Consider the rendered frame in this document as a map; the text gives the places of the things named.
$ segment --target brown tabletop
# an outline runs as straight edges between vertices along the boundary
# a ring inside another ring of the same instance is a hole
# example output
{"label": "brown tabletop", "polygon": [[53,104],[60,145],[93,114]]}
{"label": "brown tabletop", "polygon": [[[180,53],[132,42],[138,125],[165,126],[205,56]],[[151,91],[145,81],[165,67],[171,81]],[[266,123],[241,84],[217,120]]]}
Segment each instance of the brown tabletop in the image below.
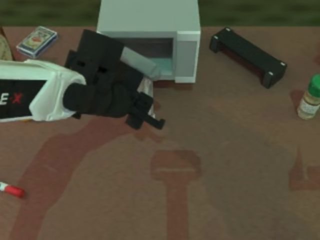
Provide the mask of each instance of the brown tabletop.
{"label": "brown tabletop", "polygon": [[[4,31],[15,46],[33,29]],[[82,28],[52,29],[40,59],[63,65]],[[0,195],[1,239],[320,239],[320,114],[295,113],[320,72],[320,28],[233,28],[288,64],[271,89],[209,50],[220,29],[202,29],[196,84],[155,89],[163,131],[99,117],[1,124],[0,181],[28,192]]]}

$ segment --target hammer silhouette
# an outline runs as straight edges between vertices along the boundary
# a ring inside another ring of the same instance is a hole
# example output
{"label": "hammer silhouette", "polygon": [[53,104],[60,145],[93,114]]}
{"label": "hammer silhouette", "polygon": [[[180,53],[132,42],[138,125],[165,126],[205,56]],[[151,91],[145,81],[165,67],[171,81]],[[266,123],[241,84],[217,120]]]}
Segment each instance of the hammer silhouette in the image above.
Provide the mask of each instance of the hammer silhouette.
{"label": "hammer silhouette", "polygon": [[193,151],[163,150],[151,161],[151,176],[166,187],[167,240],[188,240],[188,185],[201,175]]}

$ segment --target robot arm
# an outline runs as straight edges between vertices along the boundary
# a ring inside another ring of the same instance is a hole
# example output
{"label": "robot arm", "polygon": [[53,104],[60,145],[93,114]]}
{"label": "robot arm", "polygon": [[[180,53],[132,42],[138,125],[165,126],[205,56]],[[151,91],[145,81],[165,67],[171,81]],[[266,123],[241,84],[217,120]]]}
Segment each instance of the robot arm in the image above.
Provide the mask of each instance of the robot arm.
{"label": "robot arm", "polygon": [[162,129],[165,121],[148,115],[153,98],[137,91],[144,75],[157,78],[160,73],[148,61],[90,30],[83,31],[64,67],[31,59],[0,61],[0,122],[128,115],[126,123],[134,129],[143,122]]}

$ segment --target hammer head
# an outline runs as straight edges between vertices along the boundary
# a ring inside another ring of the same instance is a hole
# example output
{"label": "hammer head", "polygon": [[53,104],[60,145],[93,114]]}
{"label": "hammer head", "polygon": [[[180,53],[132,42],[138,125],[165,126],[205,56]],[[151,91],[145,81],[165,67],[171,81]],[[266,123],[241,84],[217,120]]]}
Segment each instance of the hammer head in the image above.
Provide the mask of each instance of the hammer head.
{"label": "hammer head", "polygon": [[151,176],[161,181],[189,182],[201,175],[201,160],[188,150],[157,151],[151,160]]}

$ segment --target red letter x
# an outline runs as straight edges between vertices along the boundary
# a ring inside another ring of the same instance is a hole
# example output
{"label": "red letter x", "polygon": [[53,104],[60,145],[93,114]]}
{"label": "red letter x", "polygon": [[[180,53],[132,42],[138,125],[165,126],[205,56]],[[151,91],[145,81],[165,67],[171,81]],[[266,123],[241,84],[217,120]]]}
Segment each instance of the red letter x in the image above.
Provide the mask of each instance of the red letter x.
{"label": "red letter x", "polygon": [[16,103],[17,103],[17,104],[20,104],[20,103],[21,103],[22,93],[16,93],[16,92],[15,92],[15,93],[13,94],[13,97],[14,97],[13,100],[12,100],[12,103],[13,103],[13,104],[16,104]]}

